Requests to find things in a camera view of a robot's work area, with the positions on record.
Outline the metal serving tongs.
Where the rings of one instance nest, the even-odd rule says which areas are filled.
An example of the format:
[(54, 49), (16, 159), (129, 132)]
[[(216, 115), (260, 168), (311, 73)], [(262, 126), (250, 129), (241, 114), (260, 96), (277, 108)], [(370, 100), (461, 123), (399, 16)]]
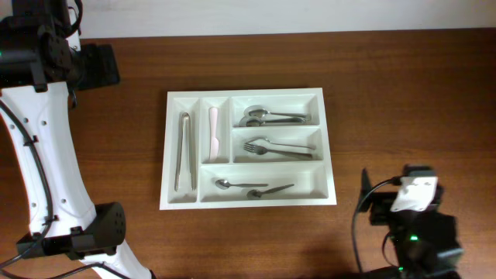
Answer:
[(177, 158), (176, 158), (176, 170), (174, 176), (174, 190), (179, 190), (179, 182), (181, 176), (181, 161), (183, 153), (183, 143), (186, 142), (188, 145), (188, 171), (191, 180), (191, 190), (197, 190), (196, 184), (196, 166), (195, 166), (195, 142), (194, 133), (192, 129), (191, 116), (187, 112), (182, 112), (180, 114), (179, 120), (179, 132), (177, 141)]

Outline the small metal teaspoon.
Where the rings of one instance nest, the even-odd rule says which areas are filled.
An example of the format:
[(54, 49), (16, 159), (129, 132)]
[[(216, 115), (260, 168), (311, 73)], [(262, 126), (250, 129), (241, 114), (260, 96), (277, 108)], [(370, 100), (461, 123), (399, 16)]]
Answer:
[(273, 193), (276, 193), (279, 191), (283, 191), (283, 190), (285, 190), (287, 188), (291, 188), (293, 186), (294, 186), (294, 184), (287, 184), (287, 185), (271, 188), (271, 189), (266, 190), (266, 191), (259, 191), (259, 190), (253, 189), (253, 190), (250, 190), (247, 192), (246, 197), (250, 200), (261, 199), (264, 195), (270, 195), (270, 194), (273, 194)]

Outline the thick handled metal fork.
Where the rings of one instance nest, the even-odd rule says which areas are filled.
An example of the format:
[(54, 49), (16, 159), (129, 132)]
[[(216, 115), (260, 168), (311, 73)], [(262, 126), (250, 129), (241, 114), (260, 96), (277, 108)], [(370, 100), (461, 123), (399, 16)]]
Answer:
[(272, 150), (272, 149), (267, 149), (266, 147), (254, 145), (251, 143), (244, 143), (243, 149), (245, 151), (248, 151), (250, 153), (254, 153), (256, 155), (264, 155), (266, 153), (275, 153), (275, 154), (282, 155), (282, 156), (293, 157), (293, 158), (296, 158), (299, 160), (312, 160), (313, 159), (313, 156), (309, 153), (296, 153), (296, 152), (289, 152), (289, 151), (282, 151), (282, 150)]

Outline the thin metal fork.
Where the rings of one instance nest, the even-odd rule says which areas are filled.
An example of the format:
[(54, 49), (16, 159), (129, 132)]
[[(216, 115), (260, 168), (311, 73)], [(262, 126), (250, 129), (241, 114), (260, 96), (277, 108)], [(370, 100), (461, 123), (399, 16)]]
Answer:
[(246, 139), (245, 141), (243, 141), (243, 144), (253, 144), (253, 145), (265, 144), (272, 147), (284, 147), (288, 149), (296, 149), (296, 150), (304, 150), (304, 151), (317, 150), (317, 147), (315, 145), (274, 141), (267, 136), (255, 136), (250, 139)]

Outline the large metal spoon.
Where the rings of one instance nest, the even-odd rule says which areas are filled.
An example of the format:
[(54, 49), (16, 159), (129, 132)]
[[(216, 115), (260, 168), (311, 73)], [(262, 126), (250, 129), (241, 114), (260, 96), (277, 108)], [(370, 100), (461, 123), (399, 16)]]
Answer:
[(301, 126), (307, 121), (298, 117), (283, 119), (262, 119), (256, 116), (245, 116), (239, 121), (239, 127), (259, 127), (259, 126)]
[(267, 110), (262, 105), (251, 105), (244, 110), (245, 116), (256, 116), (259, 118), (263, 118), (266, 115), (279, 115), (279, 116), (287, 116), (287, 117), (296, 117), (300, 119), (304, 119), (305, 121), (310, 121), (312, 117), (308, 113), (286, 113), (286, 112), (272, 112)]

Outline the pink plastic knife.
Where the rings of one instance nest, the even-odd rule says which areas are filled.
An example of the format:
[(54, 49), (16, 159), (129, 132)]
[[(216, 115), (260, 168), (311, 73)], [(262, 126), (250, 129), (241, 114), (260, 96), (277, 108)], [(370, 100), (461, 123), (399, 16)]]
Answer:
[(218, 125), (219, 110), (216, 107), (209, 109), (210, 120), (210, 152), (209, 161), (214, 162), (219, 154), (219, 140), (217, 138), (217, 125)]

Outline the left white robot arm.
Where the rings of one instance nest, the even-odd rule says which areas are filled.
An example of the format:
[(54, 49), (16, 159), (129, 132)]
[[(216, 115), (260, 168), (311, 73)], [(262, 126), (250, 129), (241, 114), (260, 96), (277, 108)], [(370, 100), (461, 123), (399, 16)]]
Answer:
[(103, 278), (151, 278), (133, 254), (121, 204), (96, 205), (78, 166), (68, 113), (76, 92), (118, 84), (108, 44), (83, 44), (80, 1), (12, 3), (1, 21), (1, 117), (29, 202), (16, 259), (63, 254)]

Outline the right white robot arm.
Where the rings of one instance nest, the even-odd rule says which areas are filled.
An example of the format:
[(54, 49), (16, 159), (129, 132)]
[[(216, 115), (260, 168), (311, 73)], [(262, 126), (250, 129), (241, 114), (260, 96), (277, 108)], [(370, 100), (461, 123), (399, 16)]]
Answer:
[[(444, 189), (429, 166), (406, 165), (402, 174), (372, 185), (362, 170), (361, 187), (352, 217), (353, 252), (360, 278), (458, 278), (463, 255), (457, 241), (456, 218), (439, 212)], [(369, 213), (372, 226), (386, 226), (381, 252), (390, 240), (397, 263), (365, 272), (357, 248), (359, 213)]]

